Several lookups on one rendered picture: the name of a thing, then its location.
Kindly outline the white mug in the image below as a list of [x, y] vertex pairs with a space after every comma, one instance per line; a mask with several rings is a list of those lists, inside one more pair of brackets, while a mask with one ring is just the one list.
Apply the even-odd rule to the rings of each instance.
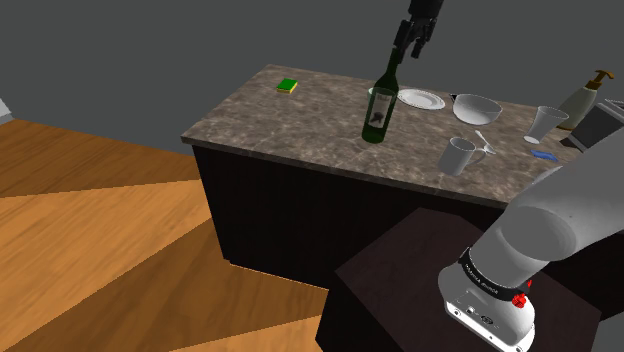
[[453, 137], [441, 154], [437, 167], [450, 176], [459, 176], [468, 165], [481, 162], [487, 156], [484, 148], [478, 148], [469, 140]]

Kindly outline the cream soap dispenser bottle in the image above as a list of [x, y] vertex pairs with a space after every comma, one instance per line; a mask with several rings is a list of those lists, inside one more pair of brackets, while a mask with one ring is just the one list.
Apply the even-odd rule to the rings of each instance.
[[559, 129], [572, 131], [583, 120], [592, 107], [597, 96], [598, 89], [602, 86], [605, 77], [614, 78], [612, 72], [596, 70], [596, 77], [590, 79], [583, 87], [573, 92], [560, 106], [559, 110], [565, 112], [568, 118], [558, 125]]

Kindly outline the white plate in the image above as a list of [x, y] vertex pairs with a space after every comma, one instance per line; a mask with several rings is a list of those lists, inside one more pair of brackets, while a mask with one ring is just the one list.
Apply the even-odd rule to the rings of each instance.
[[441, 97], [419, 89], [401, 89], [398, 99], [406, 105], [424, 110], [441, 110], [446, 106]]

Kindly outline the dark kitchen island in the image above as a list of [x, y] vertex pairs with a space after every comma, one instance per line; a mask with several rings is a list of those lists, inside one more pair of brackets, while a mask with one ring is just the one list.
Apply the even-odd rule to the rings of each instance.
[[[276, 91], [298, 81], [291, 94]], [[456, 215], [481, 232], [549, 168], [522, 134], [532, 106], [505, 103], [484, 129], [496, 154], [451, 177], [448, 139], [471, 138], [450, 108], [395, 107], [385, 140], [361, 137], [370, 82], [270, 64], [183, 134], [223, 256], [315, 286], [410, 213]]]

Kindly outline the dark grey toaster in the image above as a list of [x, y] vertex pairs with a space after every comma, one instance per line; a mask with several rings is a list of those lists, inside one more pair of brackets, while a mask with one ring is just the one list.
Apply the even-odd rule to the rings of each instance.
[[592, 107], [583, 120], [559, 143], [584, 152], [624, 127], [624, 101], [605, 99]]

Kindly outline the white bowl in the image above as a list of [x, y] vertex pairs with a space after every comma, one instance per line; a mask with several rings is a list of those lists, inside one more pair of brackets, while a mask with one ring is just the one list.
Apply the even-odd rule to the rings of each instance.
[[474, 94], [458, 94], [454, 99], [452, 110], [460, 121], [482, 126], [494, 122], [503, 108], [489, 98]]

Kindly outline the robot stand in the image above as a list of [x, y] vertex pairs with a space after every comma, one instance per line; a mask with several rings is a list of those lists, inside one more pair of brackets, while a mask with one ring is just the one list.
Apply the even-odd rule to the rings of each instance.
[[[449, 316], [438, 274], [482, 232], [463, 218], [415, 210], [339, 267], [316, 341], [323, 352], [497, 352]], [[600, 311], [549, 276], [529, 294], [529, 352], [591, 352]]]

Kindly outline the white spoon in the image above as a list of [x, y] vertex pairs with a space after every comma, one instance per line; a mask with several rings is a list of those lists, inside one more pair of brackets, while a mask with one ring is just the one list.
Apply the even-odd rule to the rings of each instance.
[[485, 139], [485, 137], [483, 136], [483, 134], [479, 131], [479, 130], [475, 130], [475, 134], [484, 142], [484, 147], [483, 149], [492, 155], [496, 154], [496, 151], [493, 149], [492, 145]]

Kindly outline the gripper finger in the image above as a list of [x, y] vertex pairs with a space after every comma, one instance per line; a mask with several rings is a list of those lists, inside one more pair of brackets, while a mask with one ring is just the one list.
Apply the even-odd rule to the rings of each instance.
[[397, 50], [397, 60], [401, 64], [405, 55], [405, 51], [414, 41], [412, 38], [414, 32], [414, 21], [402, 20], [393, 41], [393, 45]]
[[430, 41], [436, 24], [436, 19], [430, 19], [426, 24], [422, 24], [418, 27], [415, 34], [414, 47], [411, 53], [412, 58], [419, 58], [424, 46]]

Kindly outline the green wine bottle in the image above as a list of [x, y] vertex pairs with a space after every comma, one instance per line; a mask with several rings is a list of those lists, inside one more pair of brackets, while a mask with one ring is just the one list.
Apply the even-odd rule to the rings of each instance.
[[[398, 64], [397, 50], [396, 48], [393, 48], [384, 74], [376, 81], [373, 87], [383, 87], [396, 90], [398, 92], [399, 86], [396, 78]], [[385, 138], [392, 112], [389, 116], [383, 116], [381, 113], [370, 115], [369, 110], [367, 109], [361, 137], [368, 143], [381, 143]]]

